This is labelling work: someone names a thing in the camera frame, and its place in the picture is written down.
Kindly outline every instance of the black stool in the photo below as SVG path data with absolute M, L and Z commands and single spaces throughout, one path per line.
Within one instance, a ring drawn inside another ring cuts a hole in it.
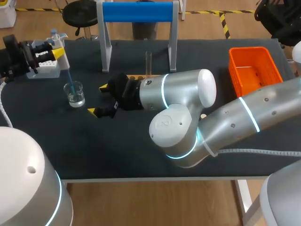
M 301 0 L 262 0 L 255 19 L 270 32 L 272 38 L 286 46 L 301 41 Z
M 80 28 L 84 28 L 85 36 L 80 39 L 95 40 L 97 35 L 91 35 L 90 26 L 97 24 L 96 2 L 79 0 L 71 2 L 63 9 L 63 20 L 66 24 L 77 27 L 75 35 L 79 35 Z

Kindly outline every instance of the wooden floor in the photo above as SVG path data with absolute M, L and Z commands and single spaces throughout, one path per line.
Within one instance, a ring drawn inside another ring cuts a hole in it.
M 64 0 L 58 0 L 60 7 Z M 258 0 L 187 0 L 187 11 L 255 10 Z M 54 0 L 17 0 L 17 8 L 55 8 Z M 270 38 L 253 14 L 227 14 L 233 39 Z M 66 25 L 58 12 L 18 12 L 15 27 L 0 29 L 19 40 L 42 40 L 56 28 L 69 39 L 76 29 Z M 97 26 L 91 28 L 98 34 Z M 159 24 L 158 39 L 168 39 L 169 24 Z M 131 24 L 110 24 L 111 39 L 131 40 Z M 179 22 L 179 39 L 225 39 L 220 18 L 209 14 L 186 15 Z M 291 57 L 291 49 L 285 48 Z M 252 199 L 262 181 L 248 181 Z M 70 190 L 74 226 L 239 226 L 241 216 L 230 181 L 141 182 L 74 184 Z M 258 226 L 265 225 L 262 219 Z

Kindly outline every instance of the clear liquid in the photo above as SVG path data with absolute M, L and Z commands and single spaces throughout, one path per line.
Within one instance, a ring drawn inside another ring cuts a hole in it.
M 85 103 L 84 93 L 82 91 L 77 91 L 75 95 L 70 93 L 68 99 L 72 107 L 81 107 Z

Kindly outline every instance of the cable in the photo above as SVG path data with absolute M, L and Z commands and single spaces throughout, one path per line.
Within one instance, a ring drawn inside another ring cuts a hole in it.
M 57 0 L 55 0 L 55 4 L 56 4 L 57 9 L 60 11 L 60 14 L 63 15 L 63 14 L 62 14 L 62 11 L 61 11 L 61 9 L 60 9 L 58 3 L 57 3 Z
M 2 104 L 2 101 L 1 101 L 1 94 L 2 94 L 2 90 L 3 90 L 5 85 L 6 85 L 6 82 L 2 82 L 0 84 L 0 112 L 3 114 L 3 116 L 5 118 L 5 121 L 7 122 L 8 126 L 13 128 L 13 124 L 11 123 L 8 115 L 6 114 L 6 112 L 4 110 L 4 107 L 3 107 L 3 104 Z
M 270 155 L 281 155 L 281 156 L 296 156 L 301 157 L 301 152 L 282 152 L 282 151 L 271 151 L 261 149 L 222 149 L 217 151 L 218 154 L 222 153 L 254 153 L 254 154 L 270 154 Z

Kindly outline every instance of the black machine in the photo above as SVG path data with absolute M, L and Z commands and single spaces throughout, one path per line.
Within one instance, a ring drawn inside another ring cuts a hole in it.
M 0 50 L 0 78 L 5 78 L 5 82 L 30 72 L 30 68 L 38 73 L 39 63 L 55 60 L 48 42 L 33 48 L 27 41 L 18 42 L 13 34 L 3 37 L 3 41 L 6 48 Z M 36 56 L 45 51 L 48 53 Z

